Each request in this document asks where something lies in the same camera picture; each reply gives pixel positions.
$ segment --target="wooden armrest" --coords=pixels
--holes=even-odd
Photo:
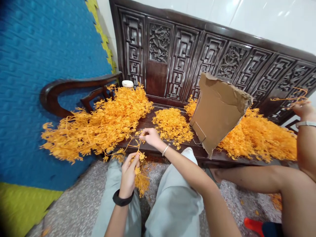
[[[87,78],[87,79],[59,79],[47,84],[40,92],[39,100],[42,106],[50,113],[59,117],[65,118],[73,115],[72,112],[62,108],[58,102],[58,96],[60,93],[73,89],[73,88],[85,88],[100,86],[104,94],[104,86],[113,79],[118,78],[119,84],[122,82],[122,72],[115,74],[108,74],[100,77]],[[82,99],[86,102],[95,95],[93,91],[90,95]]]

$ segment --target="torn cardboard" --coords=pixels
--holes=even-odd
[[[211,158],[214,148],[240,122],[252,96],[209,73],[202,73],[200,96],[190,125]]]

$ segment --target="black watch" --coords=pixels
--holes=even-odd
[[[119,197],[119,190],[117,190],[113,195],[113,201],[118,206],[126,206],[130,204],[134,196],[134,191],[132,192],[132,195],[129,198],[122,199]]]

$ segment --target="yellow foam mat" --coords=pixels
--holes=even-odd
[[[8,236],[24,237],[63,192],[0,183],[2,225]]]
[[[100,22],[99,22],[99,18],[96,12],[96,9],[99,8],[98,3],[96,2],[96,0],[86,0],[86,5],[88,7],[88,10],[93,14],[94,20],[95,20],[95,29],[96,31],[101,35],[102,38],[102,47],[103,49],[107,52],[108,54],[108,63],[112,66],[112,73],[116,73],[116,63],[115,61],[112,59],[113,53],[112,51],[109,49],[108,47],[108,37],[106,36],[106,34],[103,33]]]

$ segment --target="carved wooden bench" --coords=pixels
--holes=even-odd
[[[49,112],[65,117],[71,112],[60,107],[58,95],[68,89],[98,86],[81,99],[88,111],[97,96],[110,96],[104,87],[115,78],[138,82],[155,109],[140,119],[138,129],[153,127],[154,112],[170,106],[183,111],[189,96],[199,96],[198,82],[202,72],[209,72],[254,97],[253,108],[259,108],[269,120],[283,124],[293,113],[286,108],[292,101],[271,102],[273,97],[288,97],[293,87],[307,88],[308,96],[316,89],[316,57],[291,47],[274,43],[202,19],[167,9],[157,9],[131,0],[110,0],[121,73],[86,80],[57,80],[43,88],[40,100]],[[126,141],[117,147],[125,147]],[[212,160],[194,136],[190,146],[199,163],[224,165],[267,165],[255,158],[227,157],[214,151]],[[157,151],[145,144],[147,154]],[[273,160],[271,164],[290,165]]]
[[[116,74],[111,75],[105,75],[101,77],[96,78],[89,78],[89,79],[59,79],[52,83],[49,83],[46,85],[40,93],[40,102],[42,106],[49,111],[50,113],[57,115],[61,118],[65,118],[67,116],[71,116],[72,113],[64,108],[62,108],[58,102],[58,96],[69,89],[75,89],[75,88],[86,88],[86,87],[99,87],[95,90],[93,90],[91,93],[89,93],[87,96],[82,98],[80,101],[82,105],[86,108],[88,112],[92,111],[92,107],[90,105],[90,101],[100,100],[101,98],[110,98],[113,97],[113,94],[109,93],[109,91],[106,89],[106,85],[109,83],[113,83],[117,86],[121,85],[122,82],[122,73],[118,72]],[[154,127],[152,123],[152,118],[155,116],[155,111],[158,111],[160,109],[164,108],[170,108],[169,105],[163,105],[154,103],[154,109],[147,114],[145,118],[141,118],[139,120],[139,125],[137,127],[137,131],[142,130],[147,127]],[[183,114],[184,117],[186,117],[187,121],[189,122],[189,117],[184,112],[183,108],[179,108]],[[198,137],[196,133],[194,132],[194,138],[190,142],[185,142],[181,144],[180,152],[183,151],[187,147],[191,147],[195,157],[197,158],[197,161],[199,165],[204,166],[207,164],[218,164],[221,166],[235,166],[235,165],[257,165],[257,166],[264,166],[267,165],[263,161],[258,161],[256,159],[249,160],[244,157],[240,157],[238,160],[234,161],[231,158],[229,158],[225,151],[217,151],[214,150],[212,159],[210,160],[208,157],[208,154],[200,144]],[[124,140],[120,142],[116,149],[119,149],[121,147],[127,147],[129,141]],[[134,147],[129,147],[128,152],[135,152],[137,149]],[[161,153],[153,148],[152,146],[148,145],[147,143],[141,144],[141,151],[145,152],[147,156],[156,156],[161,157]],[[278,160],[273,160],[271,164],[274,165],[288,165],[287,162],[280,162]]]

